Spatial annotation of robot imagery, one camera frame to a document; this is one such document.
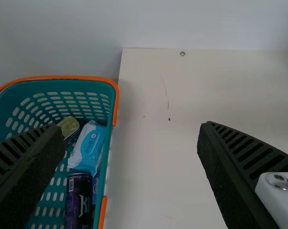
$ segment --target white table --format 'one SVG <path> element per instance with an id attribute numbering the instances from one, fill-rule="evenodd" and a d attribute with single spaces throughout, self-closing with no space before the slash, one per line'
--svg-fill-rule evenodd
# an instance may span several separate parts
<path id="1" fill-rule="evenodd" d="M 287 52 L 181 51 L 123 50 L 105 229 L 226 228 L 196 152 L 201 123 L 288 153 Z"/>

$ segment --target teal plastic basket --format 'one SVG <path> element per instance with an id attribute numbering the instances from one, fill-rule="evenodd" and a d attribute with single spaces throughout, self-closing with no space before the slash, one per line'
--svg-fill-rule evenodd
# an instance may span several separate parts
<path id="1" fill-rule="evenodd" d="M 29 77 L 0 88 L 0 141 L 38 126 L 58 123 L 70 115 L 81 122 L 94 120 L 106 126 L 93 229 L 103 227 L 107 203 L 103 193 L 118 97 L 113 81 L 89 76 Z M 67 176 L 76 172 L 67 168 L 71 150 L 71 146 L 66 148 L 26 229 L 63 229 Z"/>

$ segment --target label on can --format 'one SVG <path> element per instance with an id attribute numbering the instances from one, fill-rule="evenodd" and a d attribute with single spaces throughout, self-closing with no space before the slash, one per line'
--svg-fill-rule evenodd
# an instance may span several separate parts
<path id="1" fill-rule="evenodd" d="M 92 176 L 88 173 L 71 174 L 67 179 L 65 229 L 90 229 Z"/>

